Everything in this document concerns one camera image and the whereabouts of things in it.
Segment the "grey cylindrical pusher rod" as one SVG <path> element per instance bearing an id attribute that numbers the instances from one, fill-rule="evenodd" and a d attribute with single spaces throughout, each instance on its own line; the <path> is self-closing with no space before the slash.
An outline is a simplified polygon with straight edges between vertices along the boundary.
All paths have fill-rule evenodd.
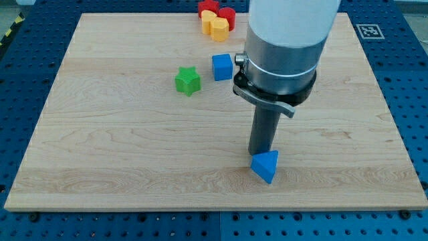
<path id="1" fill-rule="evenodd" d="M 280 119 L 280 113 L 255 107 L 248 151 L 256 155 L 270 151 Z"/>

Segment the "black clamp with silver lever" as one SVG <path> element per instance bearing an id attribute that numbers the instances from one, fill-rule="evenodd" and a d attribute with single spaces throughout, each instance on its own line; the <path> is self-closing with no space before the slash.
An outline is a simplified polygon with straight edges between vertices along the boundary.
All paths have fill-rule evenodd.
<path id="1" fill-rule="evenodd" d="M 309 97 L 316 81 L 317 73 L 314 73 L 309 84 L 299 92 L 287 95 L 271 94 L 258 89 L 249 81 L 245 75 L 245 67 L 248 62 L 249 59 L 245 53 L 235 54 L 235 64 L 239 66 L 239 71 L 233 77 L 233 92 L 255 106 L 292 118 L 296 111 L 295 107 L 302 104 Z"/>

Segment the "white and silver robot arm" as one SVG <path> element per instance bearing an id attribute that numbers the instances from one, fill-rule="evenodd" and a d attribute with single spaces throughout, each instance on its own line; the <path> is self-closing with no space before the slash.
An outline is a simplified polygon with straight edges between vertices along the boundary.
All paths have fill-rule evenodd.
<path id="1" fill-rule="evenodd" d="M 233 92 L 255 107 L 248 151 L 271 149 L 281 115 L 310 95 L 341 0 L 251 0 Z"/>

